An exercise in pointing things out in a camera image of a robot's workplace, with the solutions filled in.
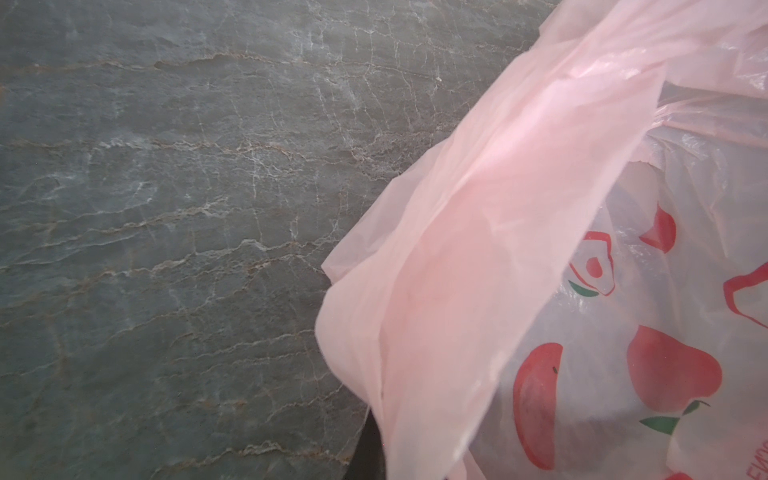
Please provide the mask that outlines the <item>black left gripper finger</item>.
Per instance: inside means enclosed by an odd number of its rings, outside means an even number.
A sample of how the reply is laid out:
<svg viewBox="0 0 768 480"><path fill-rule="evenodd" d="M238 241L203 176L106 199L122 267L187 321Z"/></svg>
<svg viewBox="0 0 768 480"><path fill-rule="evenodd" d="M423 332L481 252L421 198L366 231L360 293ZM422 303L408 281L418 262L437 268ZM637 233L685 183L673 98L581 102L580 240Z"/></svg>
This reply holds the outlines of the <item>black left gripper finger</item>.
<svg viewBox="0 0 768 480"><path fill-rule="evenodd" d="M343 480L385 480L386 466L381 433L369 410Z"/></svg>

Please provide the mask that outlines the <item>pink plastic bag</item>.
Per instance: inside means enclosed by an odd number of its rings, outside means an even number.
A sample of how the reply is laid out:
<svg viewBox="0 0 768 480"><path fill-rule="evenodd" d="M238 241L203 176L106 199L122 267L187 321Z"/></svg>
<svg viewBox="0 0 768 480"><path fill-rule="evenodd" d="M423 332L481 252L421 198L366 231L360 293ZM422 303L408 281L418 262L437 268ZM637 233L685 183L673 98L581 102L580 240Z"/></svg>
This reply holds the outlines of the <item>pink plastic bag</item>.
<svg viewBox="0 0 768 480"><path fill-rule="evenodd" d="M765 478L766 3L561 3L323 268L390 479Z"/></svg>

